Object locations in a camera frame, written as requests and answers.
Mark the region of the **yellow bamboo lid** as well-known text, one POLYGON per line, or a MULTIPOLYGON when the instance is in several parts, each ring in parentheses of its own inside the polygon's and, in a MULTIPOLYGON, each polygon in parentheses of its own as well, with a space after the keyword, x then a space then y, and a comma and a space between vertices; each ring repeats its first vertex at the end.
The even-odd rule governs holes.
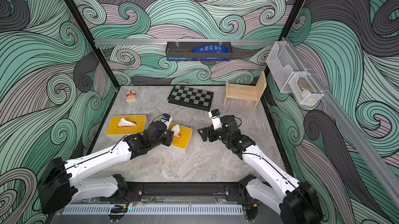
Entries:
POLYGON ((173 138, 171 145, 168 147, 170 149, 171 146, 176 146, 179 148, 187 148, 189 146, 193 130, 189 127, 185 127, 180 125, 180 133, 181 137, 180 138, 173 138))
POLYGON ((136 116, 114 116, 106 131, 107 135, 130 135, 144 131, 147 125, 145 115, 136 116))

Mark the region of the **orange tissue pack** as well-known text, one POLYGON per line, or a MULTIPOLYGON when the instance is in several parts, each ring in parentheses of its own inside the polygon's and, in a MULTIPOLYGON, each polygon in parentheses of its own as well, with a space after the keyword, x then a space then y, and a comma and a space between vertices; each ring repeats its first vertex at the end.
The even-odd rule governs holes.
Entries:
POLYGON ((174 125, 170 130, 172 131, 174 138, 180 138, 181 137, 180 125, 179 124, 174 125))
POLYGON ((121 118, 119 123, 117 124, 118 128, 122 128, 122 127, 135 127, 136 123, 132 122, 132 121, 128 121, 125 118, 121 118))

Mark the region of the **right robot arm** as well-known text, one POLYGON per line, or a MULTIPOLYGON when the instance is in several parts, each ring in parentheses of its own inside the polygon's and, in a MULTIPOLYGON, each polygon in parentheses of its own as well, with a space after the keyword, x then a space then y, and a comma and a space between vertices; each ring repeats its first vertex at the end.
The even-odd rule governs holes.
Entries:
POLYGON ((319 224, 323 212, 315 188, 276 165, 258 145, 241 133, 234 115, 208 113, 212 126, 198 129, 204 142, 221 141, 228 150, 254 168, 266 183, 250 178, 243 182, 247 194, 274 210, 285 224, 319 224))

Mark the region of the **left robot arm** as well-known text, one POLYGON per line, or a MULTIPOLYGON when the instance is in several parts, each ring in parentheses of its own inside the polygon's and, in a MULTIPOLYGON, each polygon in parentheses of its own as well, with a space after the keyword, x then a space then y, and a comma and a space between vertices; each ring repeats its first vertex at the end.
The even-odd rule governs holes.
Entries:
POLYGON ((110 182, 84 180, 112 165, 147 154, 159 145, 169 147, 173 137, 179 136, 180 127, 168 127, 168 122, 155 121, 143 132, 124 136, 106 149, 67 161, 61 157, 51 160, 38 181, 39 211, 51 214, 76 200, 111 197, 121 188, 121 177, 113 176, 110 182))

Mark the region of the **white tissue box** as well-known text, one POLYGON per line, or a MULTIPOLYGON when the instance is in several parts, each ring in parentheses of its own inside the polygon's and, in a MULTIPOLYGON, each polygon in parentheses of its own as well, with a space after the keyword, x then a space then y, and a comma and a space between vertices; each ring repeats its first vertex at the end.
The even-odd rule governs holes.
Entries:
POLYGON ((106 135, 110 140, 113 142, 118 142, 120 140, 123 140, 125 137, 131 137, 134 135, 140 135, 142 136, 142 133, 137 133, 137 134, 116 134, 116 135, 106 135))
POLYGON ((170 150, 179 154, 187 154, 187 148, 183 149, 176 146, 171 146, 170 150))

